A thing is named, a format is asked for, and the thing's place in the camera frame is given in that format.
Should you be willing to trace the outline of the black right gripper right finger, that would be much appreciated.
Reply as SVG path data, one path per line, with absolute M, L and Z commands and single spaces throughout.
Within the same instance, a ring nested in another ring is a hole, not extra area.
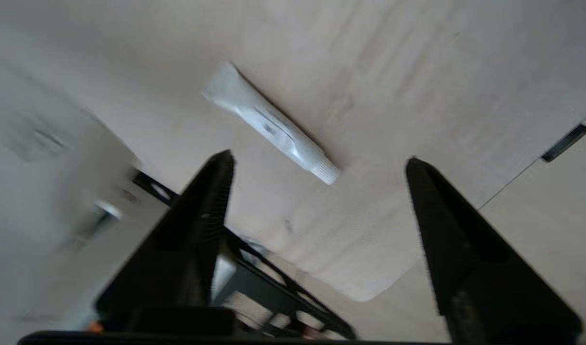
M 431 164 L 406 177 L 438 313 L 458 345 L 575 345 L 580 317 Z

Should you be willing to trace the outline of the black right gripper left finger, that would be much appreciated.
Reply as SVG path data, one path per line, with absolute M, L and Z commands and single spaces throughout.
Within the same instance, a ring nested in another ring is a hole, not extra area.
M 210 304 L 234 164 L 230 150 L 208 159 L 96 300 L 98 314 Z

